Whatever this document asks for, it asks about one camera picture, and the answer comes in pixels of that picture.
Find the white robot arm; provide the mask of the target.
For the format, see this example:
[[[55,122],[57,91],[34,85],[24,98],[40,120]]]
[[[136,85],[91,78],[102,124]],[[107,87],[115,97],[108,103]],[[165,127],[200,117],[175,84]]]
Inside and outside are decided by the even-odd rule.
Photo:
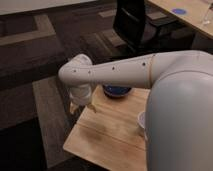
[[[145,88],[148,171],[213,171],[213,55],[200,50],[151,53],[94,65],[78,54],[58,71],[76,105],[93,84]]]

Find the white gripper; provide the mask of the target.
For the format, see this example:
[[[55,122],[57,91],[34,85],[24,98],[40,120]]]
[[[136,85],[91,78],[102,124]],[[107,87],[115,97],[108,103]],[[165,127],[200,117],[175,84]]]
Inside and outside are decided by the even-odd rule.
[[[89,84],[72,86],[69,91],[69,97],[72,101],[69,108],[70,114],[74,115],[79,106],[86,105],[94,113],[97,112],[95,106],[90,103],[92,101],[92,89]]]

